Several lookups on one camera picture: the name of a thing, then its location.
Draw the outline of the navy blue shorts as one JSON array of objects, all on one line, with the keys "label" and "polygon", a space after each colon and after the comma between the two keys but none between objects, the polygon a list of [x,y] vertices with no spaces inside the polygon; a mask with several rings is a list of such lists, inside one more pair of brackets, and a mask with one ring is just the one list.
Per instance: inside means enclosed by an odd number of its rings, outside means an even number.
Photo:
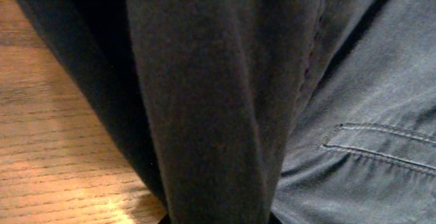
[{"label": "navy blue shorts", "polygon": [[171,223],[434,223],[435,0],[17,0]]}]

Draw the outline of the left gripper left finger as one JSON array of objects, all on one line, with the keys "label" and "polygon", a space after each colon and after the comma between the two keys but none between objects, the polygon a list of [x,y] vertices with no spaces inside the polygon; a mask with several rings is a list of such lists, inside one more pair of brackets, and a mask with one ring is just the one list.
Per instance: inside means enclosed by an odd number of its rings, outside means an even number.
[{"label": "left gripper left finger", "polygon": [[163,219],[161,219],[158,224],[170,224],[170,216],[166,214]]}]

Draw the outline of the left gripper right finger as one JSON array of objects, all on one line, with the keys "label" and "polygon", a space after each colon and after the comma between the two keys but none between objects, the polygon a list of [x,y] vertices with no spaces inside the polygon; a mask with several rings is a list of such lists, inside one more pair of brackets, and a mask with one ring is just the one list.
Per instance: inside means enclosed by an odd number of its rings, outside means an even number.
[{"label": "left gripper right finger", "polygon": [[276,217],[274,213],[271,213],[268,224],[282,224],[282,222]]}]

